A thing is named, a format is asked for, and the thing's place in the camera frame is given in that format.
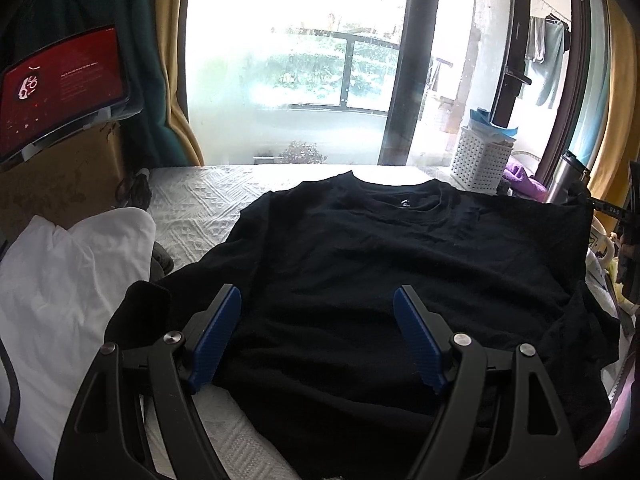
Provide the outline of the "yellow curtain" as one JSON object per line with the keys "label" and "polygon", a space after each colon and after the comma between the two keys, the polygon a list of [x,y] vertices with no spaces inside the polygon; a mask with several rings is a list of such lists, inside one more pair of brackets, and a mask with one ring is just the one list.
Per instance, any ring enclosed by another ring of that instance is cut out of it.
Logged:
{"label": "yellow curtain", "polygon": [[182,0],[155,0],[155,25],[160,69],[166,90],[166,122],[178,140],[188,165],[202,166],[204,159],[189,119],[178,99],[179,21]]}
{"label": "yellow curtain", "polygon": [[611,34],[608,116],[589,188],[595,198],[623,206],[628,162],[639,155],[639,34],[616,0],[606,3]]}

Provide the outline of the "hanging grey blue clothes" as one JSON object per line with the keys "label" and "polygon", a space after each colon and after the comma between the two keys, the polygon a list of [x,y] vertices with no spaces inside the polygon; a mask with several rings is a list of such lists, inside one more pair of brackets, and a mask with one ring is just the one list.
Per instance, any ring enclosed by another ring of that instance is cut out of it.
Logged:
{"label": "hanging grey blue clothes", "polygon": [[524,98],[537,106],[552,107],[558,92],[564,54],[570,50],[570,28],[552,15],[529,19],[525,75],[530,84]]}

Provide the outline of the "blue cloth in basket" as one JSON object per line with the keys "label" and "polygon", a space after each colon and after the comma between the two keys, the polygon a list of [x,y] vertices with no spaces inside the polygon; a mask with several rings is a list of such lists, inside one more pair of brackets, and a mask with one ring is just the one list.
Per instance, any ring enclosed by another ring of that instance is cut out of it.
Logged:
{"label": "blue cloth in basket", "polygon": [[518,134],[518,129],[504,128],[494,125],[489,117],[488,110],[484,108],[472,108],[469,110],[469,128],[476,133],[483,133],[486,136],[504,136],[514,139]]}

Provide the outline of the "dark sliding door frame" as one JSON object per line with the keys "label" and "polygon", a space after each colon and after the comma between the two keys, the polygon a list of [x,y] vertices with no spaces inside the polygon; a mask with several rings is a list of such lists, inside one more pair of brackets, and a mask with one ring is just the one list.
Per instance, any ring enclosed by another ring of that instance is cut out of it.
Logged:
{"label": "dark sliding door frame", "polygon": [[[506,60],[500,67],[496,98],[491,109],[491,117],[500,122],[509,118],[510,112],[506,108],[515,103],[514,84],[524,80],[524,73],[515,68],[515,63],[524,58],[529,3],[530,0],[511,0],[509,4]],[[551,182],[561,155],[570,146],[570,137],[586,91],[591,40],[590,0],[570,0],[570,5],[572,34],[564,90],[549,142],[536,171],[536,177],[545,184]],[[437,9],[438,0],[406,0],[390,110],[378,154],[381,166],[404,166],[407,163],[426,84]]]}

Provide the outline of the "white quilted bed cover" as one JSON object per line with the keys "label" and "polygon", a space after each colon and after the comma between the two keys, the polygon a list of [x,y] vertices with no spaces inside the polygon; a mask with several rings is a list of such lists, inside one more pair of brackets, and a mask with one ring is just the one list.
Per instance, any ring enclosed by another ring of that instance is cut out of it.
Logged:
{"label": "white quilted bed cover", "polygon": [[340,174],[250,195],[174,174],[158,206],[177,218],[178,247],[212,238],[170,274],[143,328],[183,321],[226,283],[239,325],[213,379],[306,479],[398,479],[433,423],[434,396],[392,311],[410,284],[448,308],[471,197],[439,181],[384,186]]}

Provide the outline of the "tablet with red screen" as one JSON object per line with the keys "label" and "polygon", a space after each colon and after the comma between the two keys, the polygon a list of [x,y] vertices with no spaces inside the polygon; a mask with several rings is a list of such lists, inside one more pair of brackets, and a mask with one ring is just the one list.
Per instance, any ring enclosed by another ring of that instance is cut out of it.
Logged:
{"label": "tablet with red screen", "polygon": [[129,98],[115,27],[55,41],[1,74],[1,161],[84,128],[99,114],[113,117]]}

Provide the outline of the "white perforated plastic basket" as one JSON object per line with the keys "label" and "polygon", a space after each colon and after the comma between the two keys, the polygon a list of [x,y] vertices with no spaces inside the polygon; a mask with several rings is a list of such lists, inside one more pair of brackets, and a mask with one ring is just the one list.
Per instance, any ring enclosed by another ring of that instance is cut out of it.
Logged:
{"label": "white perforated plastic basket", "polygon": [[465,191],[496,194],[514,141],[462,127],[450,166],[450,177]]}

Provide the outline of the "black t-shirt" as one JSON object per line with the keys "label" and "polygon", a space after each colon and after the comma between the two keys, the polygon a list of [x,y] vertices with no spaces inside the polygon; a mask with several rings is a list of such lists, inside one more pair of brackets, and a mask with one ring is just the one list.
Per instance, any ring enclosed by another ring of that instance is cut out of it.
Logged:
{"label": "black t-shirt", "polygon": [[488,348],[538,349],[579,453],[608,419],[620,326],[585,283],[592,211],[353,174],[266,193],[197,263],[131,285],[105,336],[154,344],[225,284],[242,310],[214,382],[305,479],[402,479],[434,392],[393,315],[398,287]]}

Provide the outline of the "dark green curtain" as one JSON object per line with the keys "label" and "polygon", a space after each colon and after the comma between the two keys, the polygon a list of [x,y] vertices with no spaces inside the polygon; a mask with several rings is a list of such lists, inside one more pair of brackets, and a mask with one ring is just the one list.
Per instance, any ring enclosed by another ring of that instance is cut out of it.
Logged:
{"label": "dark green curtain", "polygon": [[155,0],[32,0],[22,25],[18,38],[32,50],[113,25],[129,77],[128,110],[139,111],[120,122],[126,164],[131,169],[190,165],[191,157],[168,124],[168,88],[160,71]]}

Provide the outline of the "brown cardboard box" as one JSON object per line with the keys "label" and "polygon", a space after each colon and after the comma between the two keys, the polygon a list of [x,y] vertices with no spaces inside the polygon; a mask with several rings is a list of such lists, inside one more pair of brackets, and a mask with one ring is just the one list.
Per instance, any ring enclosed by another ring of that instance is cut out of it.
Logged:
{"label": "brown cardboard box", "polygon": [[12,243],[32,217],[70,228],[115,205],[125,177],[117,122],[69,136],[1,174],[1,239]]}

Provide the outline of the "purple cloth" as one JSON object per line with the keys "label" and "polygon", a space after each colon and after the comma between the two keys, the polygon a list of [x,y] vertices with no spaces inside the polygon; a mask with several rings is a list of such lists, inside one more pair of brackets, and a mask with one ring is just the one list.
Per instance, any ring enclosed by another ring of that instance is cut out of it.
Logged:
{"label": "purple cloth", "polygon": [[520,195],[543,203],[548,195],[547,188],[540,183],[514,157],[509,157],[502,173],[503,179],[509,183],[513,191]]}

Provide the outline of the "stainless steel tumbler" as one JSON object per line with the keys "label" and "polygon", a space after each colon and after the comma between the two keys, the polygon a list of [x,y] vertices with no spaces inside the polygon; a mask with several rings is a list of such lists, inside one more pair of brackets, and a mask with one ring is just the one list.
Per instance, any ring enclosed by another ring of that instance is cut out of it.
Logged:
{"label": "stainless steel tumbler", "polygon": [[577,183],[587,184],[590,170],[571,151],[560,158],[548,189],[546,203],[564,204],[570,198],[570,189]]}

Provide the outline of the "cream bear mug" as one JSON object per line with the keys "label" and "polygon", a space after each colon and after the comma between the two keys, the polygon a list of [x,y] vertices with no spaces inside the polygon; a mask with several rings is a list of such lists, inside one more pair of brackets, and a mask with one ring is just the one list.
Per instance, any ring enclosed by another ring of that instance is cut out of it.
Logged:
{"label": "cream bear mug", "polygon": [[598,258],[601,266],[607,266],[615,256],[613,241],[601,232],[596,226],[592,226],[589,235],[589,247]]}

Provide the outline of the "yellow curtain right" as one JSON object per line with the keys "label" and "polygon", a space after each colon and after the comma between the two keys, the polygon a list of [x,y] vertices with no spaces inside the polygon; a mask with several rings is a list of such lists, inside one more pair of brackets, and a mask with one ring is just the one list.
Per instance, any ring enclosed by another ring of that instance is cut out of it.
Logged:
{"label": "yellow curtain right", "polygon": [[639,34],[616,0],[606,3],[611,34],[608,116],[589,188],[595,198],[623,206],[628,162],[639,155]]}

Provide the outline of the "yellow curtain left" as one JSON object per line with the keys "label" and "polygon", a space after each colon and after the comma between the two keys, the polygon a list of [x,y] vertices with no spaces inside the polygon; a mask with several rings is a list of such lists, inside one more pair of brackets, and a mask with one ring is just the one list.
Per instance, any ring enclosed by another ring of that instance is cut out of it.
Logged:
{"label": "yellow curtain left", "polygon": [[189,119],[178,99],[179,21],[182,0],[155,0],[155,25],[160,69],[166,90],[166,122],[178,140],[188,165],[202,166],[204,159]]}

